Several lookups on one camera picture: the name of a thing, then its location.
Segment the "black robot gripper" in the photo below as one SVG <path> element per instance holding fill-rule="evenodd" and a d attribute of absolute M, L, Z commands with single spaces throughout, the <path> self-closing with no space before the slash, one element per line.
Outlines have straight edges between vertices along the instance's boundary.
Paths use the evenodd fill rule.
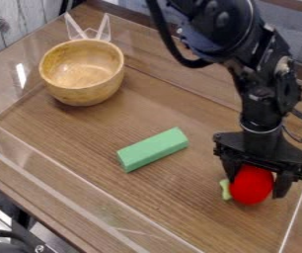
<path fill-rule="evenodd" d="M 302 149 L 285 140 L 283 133 L 217 132 L 213 141 L 213 153 L 229 181 L 235 181 L 244 164 L 253 165 L 276 173 L 272 197 L 284 198 L 292 183 L 302 180 Z"/>

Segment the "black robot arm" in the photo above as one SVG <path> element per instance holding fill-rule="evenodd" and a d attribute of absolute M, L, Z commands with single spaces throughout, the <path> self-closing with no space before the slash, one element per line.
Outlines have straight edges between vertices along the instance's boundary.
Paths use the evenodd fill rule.
<path fill-rule="evenodd" d="M 221 64 L 233 78 L 241 98 L 240 127 L 213 135 L 229 180 L 245 165 L 276 174 L 272 196 L 283 198 L 302 180 L 302 142 L 284 125 L 284 118 L 302 120 L 302 101 L 289 45 L 263 20 L 253 0 L 165 0 L 180 18 L 178 38 L 196 55 L 182 56 L 173 42 L 157 0 L 146 0 L 162 43 L 176 61 L 188 68 Z"/>

